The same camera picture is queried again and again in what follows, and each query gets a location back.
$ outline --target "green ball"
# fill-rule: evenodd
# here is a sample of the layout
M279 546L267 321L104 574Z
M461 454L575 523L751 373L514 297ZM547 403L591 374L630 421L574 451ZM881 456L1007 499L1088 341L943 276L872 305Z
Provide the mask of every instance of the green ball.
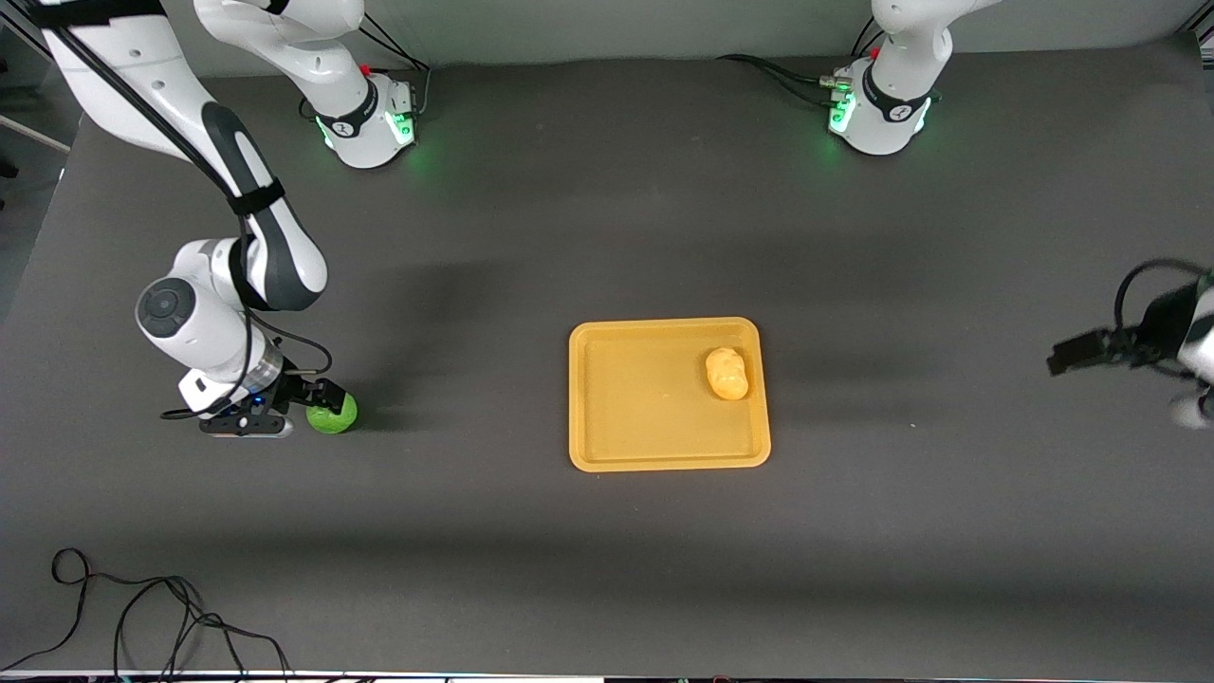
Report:
M320 434L341 434L350 429L350 426L358 419L358 404L354 398L346 394L346 400L341 404L341 415L337 415L324 406L308 406L307 422Z

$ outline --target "robotic arm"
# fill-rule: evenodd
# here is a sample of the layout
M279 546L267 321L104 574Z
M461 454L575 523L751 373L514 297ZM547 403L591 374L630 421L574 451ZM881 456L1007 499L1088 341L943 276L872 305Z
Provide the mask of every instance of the robotic arm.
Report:
M191 369L178 385L189 410L166 417L203 419L215 436L284 437L294 402L352 422L352 399L327 380L305 382L250 319L249 308L311 304L328 280L324 256L240 119L186 64L159 1L40 2L25 11L90 118L192 161L242 217L242 237L186 244L140 296L140 329Z
M931 86L953 55L948 24L999 0L873 0L887 34L874 57L835 69L828 130L866 154L892 154L923 129Z
M1122 306L1130 281L1151 268L1187 272L1196 279L1157 296L1142 320L1127 325ZM1204 429L1214 426L1214 272L1178 258L1156 258L1135 267L1117 291L1113 328L1093 329L1054 346L1050 375L1094 366L1150 368L1196 388L1172 403L1173 422Z
M336 38L357 30L363 0L194 0L216 39L257 55L300 89L325 143L347 165L386 164L414 141L413 91L364 75Z

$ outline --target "dark gray table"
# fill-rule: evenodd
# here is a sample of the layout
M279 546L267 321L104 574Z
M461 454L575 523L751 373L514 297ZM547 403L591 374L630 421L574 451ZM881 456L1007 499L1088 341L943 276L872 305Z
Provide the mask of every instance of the dark gray table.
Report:
M234 220L85 125L0 340L0 654L63 632L75 545L188 575L300 668L1214 679L1214 436L1169 425L1163 379L1044 363L1139 260L1214 258L1199 75L1191 36L963 55L878 159L741 64L452 68L369 172L285 79L215 82L333 273L273 319L362 406L283 442L155 420L183 371L135 298ZM708 314L761 329L771 460L574 469L568 331ZM107 666L129 596L32 666ZM159 668L153 603L130 641ZM229 667L215 641L191 666Z

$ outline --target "cable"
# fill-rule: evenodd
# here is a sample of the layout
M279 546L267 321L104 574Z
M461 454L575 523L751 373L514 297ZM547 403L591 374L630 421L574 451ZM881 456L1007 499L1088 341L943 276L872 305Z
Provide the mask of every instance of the cable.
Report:
M801 99L802 102L809 102L810 104L813 104L816 107L822 107L822 108L830 108L832 107L830 102L827 102L826 99L818 99L818 98L815 98L815 97L810 97L809 95L801 92L800 90L798 90L796 87L794 87L790 82L785 81L781 76L785 76L788 79L795 80L798 82L804 82L804 84L812 82L813 85L817 85L817 79L811 79L810 76L801 75L801 74L799 74L796 72L788 70L784 67L781 67L779 64L776 64L773 62L770 62L767 59L762 59L760 57L755 57L755 56L751 56L751 55L722 55L722 56L717 57L717 59L725 59L725 61L730 61L730 62L743 62L743 63L750 64L753 67L758 67L759 70L761 70L762 73L767 74L767 76L770 76L772 80L775 80L777 85L779 85L781 87L783 87L787 92L789 92L790 95L793 95L798 99Z
M1184 258L1151 258L1148 261L1142 261L1141 263L1134 266L1130 272L1125 273L1122 279L1121 285L1117 286L1117 296L1113 297L1113 332L1122 331L1125 329L1125 292L1130 289L1130 283L1134 278L1142 274L1148 269L1176 269L1181 272L1187 272L1189 274L1195 274L1197 277L1203 277L1209 274L1210 268L1195 263L1192 261L1186 261Z
M18 12L21 12L21 15L23 17L25 17L27 21L29 21L30 23L34 23L33 19L32 19L32 17L30 17L30 15L29 15L29 12L28 12L28 10L27 10L27 7L23 7L17 0L7 0L7 1L8 1L8 4L13 8L16 8ZM174 127L172 124L170 124L163 115L160 115L159 112L157 112L146 99L143 99L143 97L141 97L135 91L135 89L131 87L131 85L129 82L126 82L125 79L123 79L120 75L118 75L118 73L114 72L114 69L109 64L107 64L100 56L97 56L97 53L93 52L91 47L89 47L87 45L85 45L79 38L75 36L75 34L70 33L66 28L52 28L52 29L49 29L49 30L51 30L51 33L55 34L55 36L58 38L93 73L96 73L102 80L104 80L107 85L109 85L119 95L121 95L121 97L124 99L126 99L126 102L129 104L131 104L131 107L135 108L140 114L142 114L161 135L164 135L170 142L172 142L174 146L176 146L181 150L181 153L191 163L193 163L195 166L198 166L198 169L200 171L203 171L203 173L206 175L206 177L210 178L211 182L215 183L216 187L220 188L220 190L223 193L223 195L226 198L232 199L234 197L234 194L233 194L232 189L228 187L227 182L222 178L222 176L220 176L219 171L202 154L202 152L199 152L198 148L194 147L193 143L191 143L189 140L186 138L186 136L181 131L178 131L176 127ZM249 237L250 237L249 227L245 223L244 217L242 217L240 218L240 252L242 254L246 254L248 252L248 249L249 249ZM253 355L253 321L250 320L250 315L251 317L256 317L256 315L253 314L253 312L249 309L248 306L244 306L244 311L243 312L244 312L244 315L245 315L245 318L244 318L244 332L245 332L244 365L240 369L240 375L237 379L236 383L233 383L233 386L228 389L228 392L223 397L221 397L220 399L215 400L206 409L203 409L200 411L194 411L194 410L189 410L189 409L177 409L177 410L165 411L165 412L160 414L160 420L170 420L170 421L171 420L188 420L188 419L200 417L204 414L212 414L214 415L214 414L221 412L223 410L227 410L232 405L232 397L236 395L236 393L244 385L244 380L245 380L245 377L248 377L248 374L249 374L249 363L253 360L251 359L251 355ZM278 328L273 328L273 329L276 331L278 331L279 334L283 334L285 336L290 336L293 338L302 341L302 343L306 343L306 345L310 345L310 346L319 348L325 354L325 359L327 359L325 370L328 370L333 365L333 357L328 353L327 349L324 349L323 347L320 347L319 345L317 345L316 341L312 341L310 338L305 338L305 337L300 337L297 335L294 335L294 334L291 334L289 331L285 331L285 330L282 330L282 329L278 329Z
M34 23L33 18L29 16L29 11L25 7L23 7L17 0L8 0L8 4L12 5L12 7L16 8L18 12L21 12L21 15L25 17L25 21ZM107 85L109 85L119 95L121 95L123 98L126 99L126 102L135 108L135 110L137 110L140 114L143 115L143 118L148 119L148 123L151 123L161 135L164 135L169 140L169 142L172 142L172 144L181 150L181 153L189 160L189 163L198 166L198 169L203 171L203 173L212 183L215 183L216 187L220 188L220 190L223 193L226 198L232 199L234 197L232 189L227 186L227 182L223 181L219 171L215 170L215 166L212 166L211 163L206 160L205 156L203 156L203 154L198 150L198 148L194 147L189 142L189 140L187 140L186 136L181 133L181 131L175 129L172 124L165 120L165 118L161 116L160 113L157 112L146 99L143 99L143 97L141 97L137 92L135 92L135 89L132 89L131 85L126 82L126 80L119 76L118 73L114 72L114 69L109 64L107 64L101 57L98 57L97 53L93 52L91 47L81 42L80 39L76 38L74 33L72 33L66 28L56 27L46 30L51 32L51 34L58 38L59 41L63 42L68 47L68 50L72 51L73 55L76 56L76 58L79 58L81 62L85 63L85 66L90 68L90 70L96 73L102 80L106 81Z
M747 64L751 64L764 70L775 72L789 80L795 80L798 82L805 82L815 86L817 86L818 84L817 76L799 74L794 70L785 69L784 67L777 64L776 62L772 62L771 59L764 59L762 57L755 57L754 55L739 55L734 52L732 55L721 55L720 57L717 57L717 59L725 59L727 62L743 62Z
M1170 377L1173 380L1196 380L1197 379L1197 376L1192 371L1187 371L1187 370L1175 370L1175 369L1170 369L1170 368L1163 368L1163 366L1161 366L1158 364L1150 364L1150 365L1147 365L1145 368L1148 368L1148 369L1153 370L1155 372L1157 372L1157 374L1159 374L1159 375L1162 375L1164 377Z
M861 53L861 55L863 55L864 52L868 52L868 47L869 47L869 46L870 46L870 45L872 45L873 42L875 42L875 41L877 41L877 39L879 39L879 38L880 38L880 36L883 36L883 35L885 35L885 30L884 30L884 29L883 29L883 30L879 30L879 32L877 32L877 33L875 33L875 34L874 34L874 35L873 35L872 38L869 38L869 39L868 39L868 42L866 42L866 44L864 44L864 46L860 49L860 53Z
M1206 17L1210 16L1210 12L1214 12L1214 5L1210 5L1209 7L1206 7L1206 11L1202 12L1199 17L1197 17L1193 21L1189 22L1189 24L1187 24L1187 27L1186 27L1185 30L1193 30L1193 29L1196 29L1198 25L1201 25L1202 22L1206 21Z
M63 575L59 573L59 564L67 556L74 556L78 560L80 560L80 565L83 569L80 577L73 579L70 581L64 579ZM219 614L212 611L205 611L202 607L203 599L202 594L198 592L198 588L194 587L194 585L191 584L189 580L187 580L183 576L168 575L168 576L152 576L148 579L137 579L137 580L121 579L112 574L93 571L92 568L89 565L89 558L85 557L85 554L79 550L62 548L57 553L55 553L55 557L51 559L51 579L53 579L55 582L61 586L80 586L80 593L79 597L76 598L75 617L72 620L72 627L68 628L67 634L63 636L63 638L61 638L59 642L56 643L55 645L30 653L13 661L12 664L5 666L4 668L0 668L0 672L16 668L17 666L21 666L22 664L36 656L53 653L55 650L67 644L67 642L72 639L76 630L80 627L80 620L84 615L84 604L89 596L89 586L91 586L92 582L98 579L103 579L106 581L109 581L112 584L118 584L120 586L141 587L138 592L136 592L135 597L132 597L126 603L126 607L123 608L123 611L118 619L118 624L114 627L114 647L112 650L110 664L113 667L115 681L121 679L121 676L119 673L118 660L119 660L119 651L123 648L123 636L124 636L124 627L126 625L126 619L130 615L131 609L136 605L136 603L138 603L141 598L147 596L152 590L154 590L158 586L164 586L165 590L174 597L174 599L181 603L183 608L183 616L181 626L177 628L177 637L174 639L172 651L169 654L164 668L160 670L160 676L158 677L158 681L165 679L165 673L169 675L169 678L172 678L176 675L177 658L181 654L181 648L185 645L186 638L188 638L189 633L193 631L195 626L203 626L204 628L212 628L223 633L223 638L228 648L228 654L232 656L232 662L236 665L237 670L240 672L242 676L248 673L248 668L245 668L244 662L240 660L240 656L236 651L236 644L232 642L232 636L240 636L243 638L265 641L268 642L271 645L273 645L274 654L278 658L278 664L283 671L284 682L288 679L288 671L293 671L290 662L287 660L287 654L283 651L283 648L278 643L278 641L276 641L270 636L265 636L262 633L256 633L253 631L246 631L244 628L238 628L236 626L232 626L231 624L225 622Z
M249 226L240 220L240 254L249 252ZM227 391L226 394L211 403L210 406L200 411L194 411L189 409L175 409L171 411L165 411L160 414L160 420L189 420L192 417L202 417L204 414L219 414L226 411L232 406L232 397L244 385L244 379L249 376L249 363L253 360L253 311L249 306L244 307L244 364L240 366L240 375L237 377L236 382Z
M42 56L46 57L47 59L50 59L52 62L55 61L55 57L51 56L51 50L46 45L42 45L41 40L38 40L33 35L30 35L29 32L25 30L25 27L23 27L19 23L15 22L12 19L12 17L10 17L8 15L6 15L4 12L0 12L0 18L4 18L4 22L6 24L8 24L10 28L12 28L17 33L19 33L25 39L25 41L29 42L34 47L34 50L38 50L39 52L41 52Z
M426 107L430 106L430 76L435 75L433 70L426 72L426 84L421 86L421 107L418 108L418 115L426 113Z
M319 341L313 341L311 338L308 338L307 336L302 336L302 335L299 335L299 334L295 334L295 332L291 332L291 331L287 331L285 329L279 329L279 328L270 324L268 321L261 319L261 317L259 317L257 313L255 313L255 312L253 312L250 309L246 309L245 314L249 315L250 318L253 318L254 321L256 321L261 326L265 326L266 329L268 329L268 330L271 330L271 331L273 331L276 334L282 334L283 336L287 336L288 338L294 338L294 340L299 341L300 345L307 345L308 347L312 347L313 349L316 349L316 351L320 352L322 354L324 354L324 366L323 368L320 368L319 370L301 370L301 371L295 371L296 375L324 375L324 374L329 372L329 369L333 368L333 354L330 354L329 351L325 349L324 346L319 343Z
M300 97L300 103L295 107L295 110L299 112L300 118L304 120L313 120L316 118L316 107L312 108L312 115L304 112L304 106L308 103L307 97Z
M851 45L851 55L856 53L856 49L860 47L861 39L864 38L864 34L868 33L868 29L872 28L873 22L875 21L877 17L868 17L868 21L864 22L864 28L860 29L860 33L856 34L856 42L852 42Z
M375 21L375 17L370 16L370 13L367 13L367 12L364 12L364 16L367 17L367 21L371 22L371 25L374 25L376 29L379 29L379 32L384 34L384 38L386 38L388 40L388 42L391 42L396 47L398 55L401 55L405 59L409 59L410 62L413 62L414 67L416 67L416 68L419 68L421 70L430 70L430 64L422 62L421 59L414 58L413 55L410 55L409 52L407 52L404 50L404 47L402 47L401 44L397 42L395 38L392 38L392 34L390 34L387 30L385 30L384 27L380 25L380 23L378 21Z
M375 21L375 17L370 16L369 13L364 13L364 16L367 17L367 21L371 23L371 25L374 25L376 29L379 29L381 34L384 34L384 38L386 38L387 41L391 42L391 45L388 45L388 42L384 42L384 40L380 40L374 33L367 30L365 27L358 27L358 33L362 33L363 35L369 38L373 42L387 50L388 52L392 52L398 57L408 59L409 63L413 64L413 68L422 72L430 70L430 64L422 62L421 59L418 59L416 57L410 55L404 47L402 47L401 44L397 42L395 38L392 38L392 34L385 30L384 27L380 25L378 21Z

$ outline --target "potato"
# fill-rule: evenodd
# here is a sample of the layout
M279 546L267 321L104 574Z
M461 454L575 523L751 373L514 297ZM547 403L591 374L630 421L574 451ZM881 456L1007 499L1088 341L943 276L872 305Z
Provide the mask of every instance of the potato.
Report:
M750 383L747 382L747 363L733 349L722 347L713 352L704 360L704 369L708 371L709 387L726 402L743 399L750 391Z

